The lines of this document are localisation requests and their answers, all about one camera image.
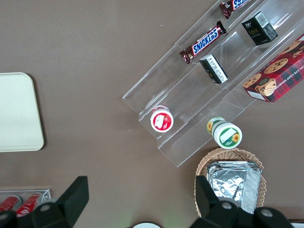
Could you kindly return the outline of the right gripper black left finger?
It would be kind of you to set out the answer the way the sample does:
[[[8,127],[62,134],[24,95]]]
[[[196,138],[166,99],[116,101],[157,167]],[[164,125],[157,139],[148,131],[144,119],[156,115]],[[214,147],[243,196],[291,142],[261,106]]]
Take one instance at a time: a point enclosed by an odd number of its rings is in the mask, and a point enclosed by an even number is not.
[[[72,228],[89,201],[88,177],[79,176],[56,200],[31,213],[34,228]]]

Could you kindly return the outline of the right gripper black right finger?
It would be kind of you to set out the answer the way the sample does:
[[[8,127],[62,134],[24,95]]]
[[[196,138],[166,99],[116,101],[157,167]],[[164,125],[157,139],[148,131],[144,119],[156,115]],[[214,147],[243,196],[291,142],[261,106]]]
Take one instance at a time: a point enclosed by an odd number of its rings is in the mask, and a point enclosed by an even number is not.
[[[204,176],[196,176],[195,200],[201,217],[192,228],[254,228],[253,215],[229,201],[220,201]]]

